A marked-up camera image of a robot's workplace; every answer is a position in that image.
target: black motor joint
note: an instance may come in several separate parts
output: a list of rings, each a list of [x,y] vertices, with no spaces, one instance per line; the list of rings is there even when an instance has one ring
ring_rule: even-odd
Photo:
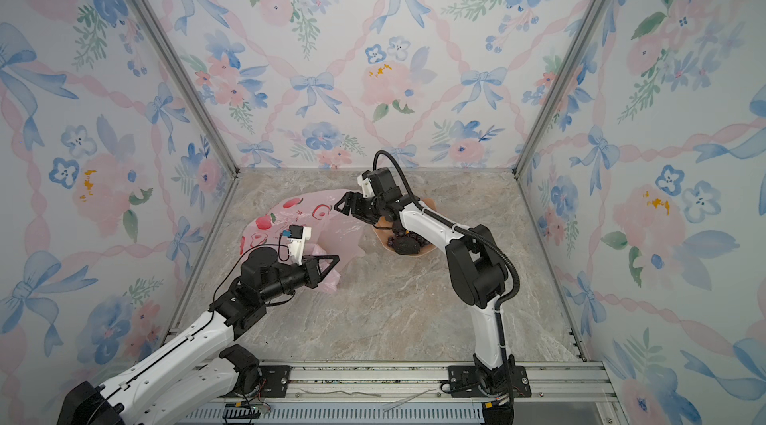
[[[322,272],[320,260],[325,259],[331,263]],[[338,256],[303,256],[301,265],[285,264],[275,249],[259,247],[250,252],[242,263],[241,275],[210,305],[210,311],[223,315],[239,338],[266,315],[267,302],[292,296],[302,286],[315,289],[339,261]]]

